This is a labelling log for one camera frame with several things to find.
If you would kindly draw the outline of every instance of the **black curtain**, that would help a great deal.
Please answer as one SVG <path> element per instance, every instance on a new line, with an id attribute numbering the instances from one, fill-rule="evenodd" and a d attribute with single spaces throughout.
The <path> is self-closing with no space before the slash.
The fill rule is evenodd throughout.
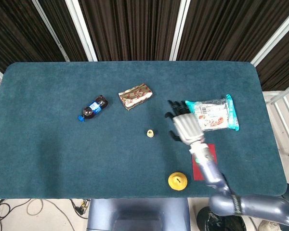
<path id="1" fill-rule="evenodd" d="M 264 91 L 289 87 L 289 32 L 257 65 Z"/>
<path id="2" fill-rule="evenodd" d="M 79 0 L 99 61 L 169 60 L 179 0 Z"/>
<path id="3" fill-rule="evenodd" d="M 191 0 L 177 60 L 250 62 L 289 16 L 289 0 Z"/>
<path id="4" fill-rule="evenodd" d="M 88 61 L 65 0 L 39 0 L 70 61 Z"/>
<path id="5" fill-rule="evenodd" d="M 65 61 L 30 0 L 0 0 L 0 71 L 14 62 Z"/>

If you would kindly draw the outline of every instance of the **bottle label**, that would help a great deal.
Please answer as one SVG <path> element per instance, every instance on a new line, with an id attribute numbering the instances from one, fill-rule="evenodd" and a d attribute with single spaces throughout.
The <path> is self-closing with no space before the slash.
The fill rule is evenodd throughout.
<path id="1" fill-rule="evenodd" d="M 92 109 L 94 114 L 97 114 L 102 110 L 100 105 L 95 101 L 93 101 L 93 103 L 91 103 L 89 107 Z"/>

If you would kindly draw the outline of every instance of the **black trash bag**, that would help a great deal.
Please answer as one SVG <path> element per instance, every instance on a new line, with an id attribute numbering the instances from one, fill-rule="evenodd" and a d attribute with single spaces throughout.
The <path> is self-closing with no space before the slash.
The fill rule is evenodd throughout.
<path id="1" fill-rule="evenodd" d="M 209 207 L 201 209 L 197 215 L 197 225 L 200 231 L 246 231 L 242 217 L 220 217 Z"/>

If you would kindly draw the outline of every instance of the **soda bottle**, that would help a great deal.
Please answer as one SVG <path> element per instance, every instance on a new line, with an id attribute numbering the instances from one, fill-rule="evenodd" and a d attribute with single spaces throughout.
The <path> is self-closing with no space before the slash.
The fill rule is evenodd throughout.
<path id="1" fill-rule="evenodd" d="M 82 115 L 78 116 L 80 122 L 85 121 L 85 119 L 91 119 L 95 117 L 102 109 L 106 108 L 108 101 L 104 98 L 103 95 L 97 97 L 89 106 L 85 107 L 82 110 Z"/>

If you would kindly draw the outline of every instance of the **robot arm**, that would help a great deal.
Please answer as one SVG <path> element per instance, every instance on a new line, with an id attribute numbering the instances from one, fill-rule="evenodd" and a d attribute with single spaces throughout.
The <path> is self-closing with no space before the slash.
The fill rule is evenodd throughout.
<path id="1" fill-rule="evenodd" d="M 179 134 L 176 136 L 173 131 L 170 131 L 171 137 L 191 147 L 190 153 L 195 158 L 206 184 L 216 189 L 216 194 L 209 202 L 212 212 L 219 216 L 246 215 L 289 226 L 289 202 L 285 199 L 234 194 L 217 168 L 195 116 L 189 112 L 184 103 L 171 101 L 169 103 L 175 115 L 168 112 L 165 117 L 172 119 Z"/>

